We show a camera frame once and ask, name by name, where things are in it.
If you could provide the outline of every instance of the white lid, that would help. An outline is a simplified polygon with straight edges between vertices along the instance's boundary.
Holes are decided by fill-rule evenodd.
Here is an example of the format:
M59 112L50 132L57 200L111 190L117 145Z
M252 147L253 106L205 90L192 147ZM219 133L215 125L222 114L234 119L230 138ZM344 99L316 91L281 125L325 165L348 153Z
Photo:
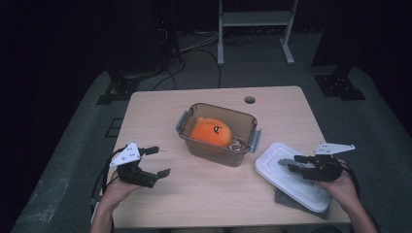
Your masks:
M293 159L294 155L301 153L284 144L274 143L257 159L257 172L310 211L324 212L330 195L322 187L290 172L288 166L278 163L283 158Z

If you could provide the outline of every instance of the gray carpet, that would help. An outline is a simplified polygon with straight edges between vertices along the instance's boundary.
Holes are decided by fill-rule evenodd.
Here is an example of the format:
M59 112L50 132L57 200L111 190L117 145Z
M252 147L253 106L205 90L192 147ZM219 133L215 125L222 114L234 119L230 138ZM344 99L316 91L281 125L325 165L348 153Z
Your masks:
M342 101L324 97L314 75L329 74L334 67L311 67L321 34L292 33L290 47L295 65L289 66L279 45L279 34L255 36L241 47L225 47L225 65L218 67L205 51L182 55L186 66L156 90L298 85L303 89L327 142L355 145L338 154L355 170L361 200L379 222L382 232L412 229L412 140L380 96L371 78L354 68L349 79L366 100ZM204 40L181 36L181 48ZM204 47L216 56L216 45ZM170 72L183 63L172 60ZM150 91L167 72L140 83L138 91ZM89 198L116 138L105 134L112 119L123 117L127 101L96 105L110 83L107 73L96 78L57 146L51 161L17 221L13 232L87 232L91 217ZM310 232L317 225L284 226L291 233ZM348 225L338 225L349 232ZM157 232L127 230L117 232Z

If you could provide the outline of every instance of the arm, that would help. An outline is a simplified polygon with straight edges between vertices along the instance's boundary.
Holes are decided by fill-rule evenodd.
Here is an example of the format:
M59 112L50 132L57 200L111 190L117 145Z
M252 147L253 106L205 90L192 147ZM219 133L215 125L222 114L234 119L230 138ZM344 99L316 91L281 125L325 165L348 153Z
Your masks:
M139 185L122 182L118 179L118 172L115 172L95 210L90 233L110 233L113 211L132 191L140 187Z
M351 177L346 171L342 171L342 175L332 183L316 183L326 189L339 202L343 211L348 214L356 233L378 232L374 222L361 204Z

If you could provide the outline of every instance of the table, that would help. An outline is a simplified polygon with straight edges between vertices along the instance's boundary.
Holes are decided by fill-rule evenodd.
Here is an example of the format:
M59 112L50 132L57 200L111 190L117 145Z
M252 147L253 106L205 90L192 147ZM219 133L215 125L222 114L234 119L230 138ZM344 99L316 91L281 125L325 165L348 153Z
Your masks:
M282 50L289 65L294 64L294 59L289 49L289 37L292 32L294 16L296 14L298 0L293 0L290 11L279 12L224 12L223 0L219 1L219 40L218 40L218 64L224 64L223 52L223 28L228 26L273 26L286 25L285 37L280 39Z
M245 97L256 102L248 104ZM227 167L191 155L175 130L194 103L230 108L257 118L262 130L255 153L239 167ZM333 200L330 218L321 219L274 202L275 187L255 169L257 158L274 142L313 154L325 139L298 86L247 87L136 92L131 96L116 149L136 141L140 148L159 146L144 156L147 172L171 168L154 188L133 192L115 210L116 227L179 228L349 222Z

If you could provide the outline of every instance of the orange object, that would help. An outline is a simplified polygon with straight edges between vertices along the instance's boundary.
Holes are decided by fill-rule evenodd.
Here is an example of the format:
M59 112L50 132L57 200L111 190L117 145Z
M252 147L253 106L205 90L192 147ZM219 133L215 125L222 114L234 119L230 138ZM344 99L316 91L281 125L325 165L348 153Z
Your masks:
M228 148L232 141L232 133L225 123L217 119L204 117L197 119L190 137L223 148Z

